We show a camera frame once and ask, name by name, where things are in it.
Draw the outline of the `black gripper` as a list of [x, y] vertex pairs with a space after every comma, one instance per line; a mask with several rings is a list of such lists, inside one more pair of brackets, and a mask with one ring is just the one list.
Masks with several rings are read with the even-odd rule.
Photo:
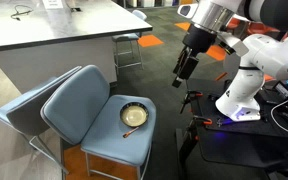
[[197, 55], [205, 53], [214, 43], [215, 39], [216, 34], [197, 28], [193, 24], [189, 26], [183, 39], [184, 48], [180, 52], [177, 64], [173, 69], [173, 73], [178, 76], [172, 82], [173, 87], [178, 88], [183, 82], [182, 79], [190, 77], [199, 62]]

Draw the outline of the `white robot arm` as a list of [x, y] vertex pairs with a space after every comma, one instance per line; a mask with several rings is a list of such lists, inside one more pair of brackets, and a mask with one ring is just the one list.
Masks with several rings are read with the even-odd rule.
[[288, 0], [199, 0], [181, 5], [177, 13], [191, 24], [173, 70], [173, 85], [178, 87], [188, 79], [198, 63], [197, 55], [220, 39], [230, 53], [240, 57], [240, 64], [230, 86], [216, 100], [216, 108], [236, 122], [258, 120], [260, 106], [254, 96], [263, 86], [264, 76], [288, 79], [288, 36], [278, 41], [267, 35], [251, 34], [241, 40], [224, 28], [237, 14], [288, 34]]

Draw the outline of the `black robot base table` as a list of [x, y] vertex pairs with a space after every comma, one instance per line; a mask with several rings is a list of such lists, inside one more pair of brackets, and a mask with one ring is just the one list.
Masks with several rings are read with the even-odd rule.
[[212, 125], [197, 128], [199, 140], [192, 140], [186, 130], [176, 131], [179, 172], [186, 175], [186, 160], [195, 147], [200, 148], [202, 158], [208, 162], [259, 168], [269, 178], [275, 173], [288, 177], [288, 137], [241, 132], [240, 124], [233, 130], [218, 126], [222, 119], [209, 96], [223, 91], [224, 84], [203, 79], [186, 81], [187, 90], [203, 93], [190, 102], [194, 115], [210, 118]]

